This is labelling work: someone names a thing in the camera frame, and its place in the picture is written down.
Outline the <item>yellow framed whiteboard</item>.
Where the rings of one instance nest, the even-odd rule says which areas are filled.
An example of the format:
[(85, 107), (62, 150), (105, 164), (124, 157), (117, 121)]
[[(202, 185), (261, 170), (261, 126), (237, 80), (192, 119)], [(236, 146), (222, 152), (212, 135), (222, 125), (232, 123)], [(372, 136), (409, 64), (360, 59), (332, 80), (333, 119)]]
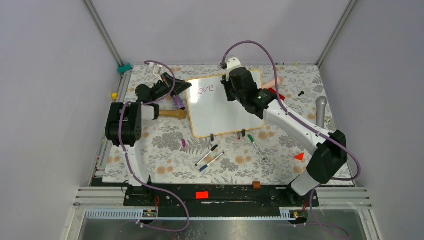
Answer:
[(221, 84), (223, 74), (187, 80), (185, 91), (191, 131), (195, 138), (207, 138), (255, 130), (265, 121), (248, 113), (238, 101), (228, 101)]

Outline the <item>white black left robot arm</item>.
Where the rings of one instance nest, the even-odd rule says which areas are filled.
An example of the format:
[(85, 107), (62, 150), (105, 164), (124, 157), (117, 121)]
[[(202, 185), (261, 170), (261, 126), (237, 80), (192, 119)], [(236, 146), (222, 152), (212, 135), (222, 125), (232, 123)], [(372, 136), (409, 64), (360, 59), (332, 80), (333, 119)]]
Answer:
[[(137, 101), (125, 105), (114, 102), (109, 109), (105, 126), (105, 136), (116, 147), (123, 149), (124, 165), (128, 173), (128, 184), (141, 187), (148, 184), (151, 177), (145, 167), (141, 153), (141, 138), (143, 123), (159, 118), (186, 119), (187, 111), (180, 94), (188, 90), (192, 84), (180, 79), (174, 79), (167, 72), (158, 75), (158, 82), (152, 87), (140, 84), (135, 89)], [(154, 101), (166, 94), (176, 102), (176, 110), (162, 109)]]

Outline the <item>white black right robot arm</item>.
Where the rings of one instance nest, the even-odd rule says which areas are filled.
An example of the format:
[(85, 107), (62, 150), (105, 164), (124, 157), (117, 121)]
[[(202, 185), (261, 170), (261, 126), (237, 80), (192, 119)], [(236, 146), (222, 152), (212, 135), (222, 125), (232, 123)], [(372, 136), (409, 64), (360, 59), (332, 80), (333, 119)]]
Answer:
[(306, 170), (289, 183), (286, 198), (291, 205), (301, 205), (312, 189), (328, 183), (347, 162), (347, 153), (343, 151), (346, 137), (341, 131), (329, 132), (307, 122), (291, 111), (278, 94), (258, 88), (244, 66), (227, 69), (221, 83), (228, 101), (239, 102), (248, 113), (279, 127), (311, 155)]

